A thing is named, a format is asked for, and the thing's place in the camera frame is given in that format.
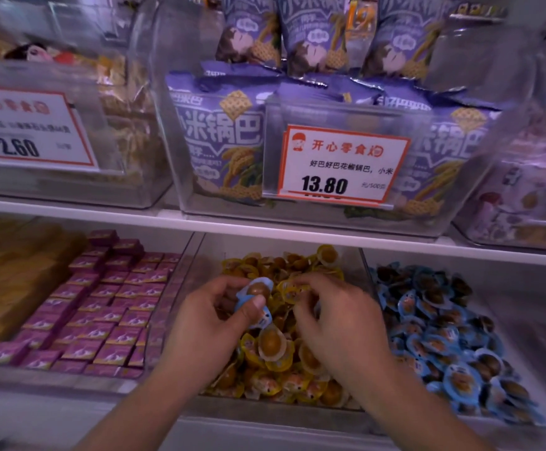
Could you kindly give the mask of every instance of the chinese text on price tag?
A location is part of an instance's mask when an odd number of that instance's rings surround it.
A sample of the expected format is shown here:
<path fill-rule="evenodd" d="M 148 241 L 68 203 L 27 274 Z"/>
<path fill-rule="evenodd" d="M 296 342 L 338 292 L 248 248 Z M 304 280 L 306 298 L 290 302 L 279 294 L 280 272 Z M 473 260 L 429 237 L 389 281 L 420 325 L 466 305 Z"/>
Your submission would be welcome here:
<path fill-rule="evenodd" d="M 407 153 L 407 137 L 288 125 L 278 196 L 376 207 Z"/>
<path fill-rule="evenodd" d="M 57 92 L 0 89 L 0 165 L 99 169 L 80 120 Z"/>

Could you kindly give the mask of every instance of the person's right hand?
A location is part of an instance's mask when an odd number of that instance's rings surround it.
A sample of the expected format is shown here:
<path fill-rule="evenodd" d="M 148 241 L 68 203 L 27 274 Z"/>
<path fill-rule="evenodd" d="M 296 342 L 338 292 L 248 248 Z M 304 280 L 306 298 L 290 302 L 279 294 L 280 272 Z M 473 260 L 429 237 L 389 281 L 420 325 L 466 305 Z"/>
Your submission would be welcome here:
<path fill-rule="evenodd" d="M 364 404 L 395 364 L 380 306 L 362 289 L 322 273 L 306 273 L 292 281 L 313 290 L 294 306 L 302 339 L 330 374 Z M 317 297 L 318 321 L 313 315 Z"/>

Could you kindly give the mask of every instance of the white shelf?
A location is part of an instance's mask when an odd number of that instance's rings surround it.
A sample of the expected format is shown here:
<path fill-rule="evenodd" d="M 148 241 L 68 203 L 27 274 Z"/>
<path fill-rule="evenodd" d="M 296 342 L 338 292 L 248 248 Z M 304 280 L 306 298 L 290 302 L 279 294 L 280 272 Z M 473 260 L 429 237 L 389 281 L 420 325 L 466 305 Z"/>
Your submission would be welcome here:
<path fill-rule="evenodd" d="M 0 212 L 546 266 L 545 253 L 471 246 L 455 230 L 449 231 L 448 235 L 436 241 L 430 241 L 354 230 L 187 216 L 175 205 L 175 200 L 174 190 L 170 190 L 167 196 L 150 209 L 129 210 L 97 205 L 0 198 Z"/>

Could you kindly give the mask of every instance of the plastic price tag holder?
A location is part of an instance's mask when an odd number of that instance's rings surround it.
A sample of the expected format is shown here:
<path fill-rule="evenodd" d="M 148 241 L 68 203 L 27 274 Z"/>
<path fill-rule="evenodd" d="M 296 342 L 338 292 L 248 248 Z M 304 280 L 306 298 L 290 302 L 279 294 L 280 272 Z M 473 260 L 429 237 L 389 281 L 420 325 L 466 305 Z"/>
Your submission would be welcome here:
<path fill-rule="evenodd" d="M 124 173 L 90 70 L 0 61 L 0 166 Z"/>
<path fill-rule="evenodd" d="M 392 210 L 432 116 L 374 106 L 267 101 L 263 196 Z"/>

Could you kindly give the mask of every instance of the red-bordered price tag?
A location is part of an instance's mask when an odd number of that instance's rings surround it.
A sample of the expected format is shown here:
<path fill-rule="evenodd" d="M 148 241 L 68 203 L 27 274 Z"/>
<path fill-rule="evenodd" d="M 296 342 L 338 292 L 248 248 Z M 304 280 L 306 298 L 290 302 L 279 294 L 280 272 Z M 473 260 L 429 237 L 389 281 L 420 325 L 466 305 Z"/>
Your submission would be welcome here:
<path fill-rule="evenodd" d="M 0 88 L 0 165 L 99 170 L 63 93 L 6 88 Z"/>
<path fill-rule="evenodd" d="M 407 137 L 288 125 L 277 195 L 378 207 L 410 144 Z"/>

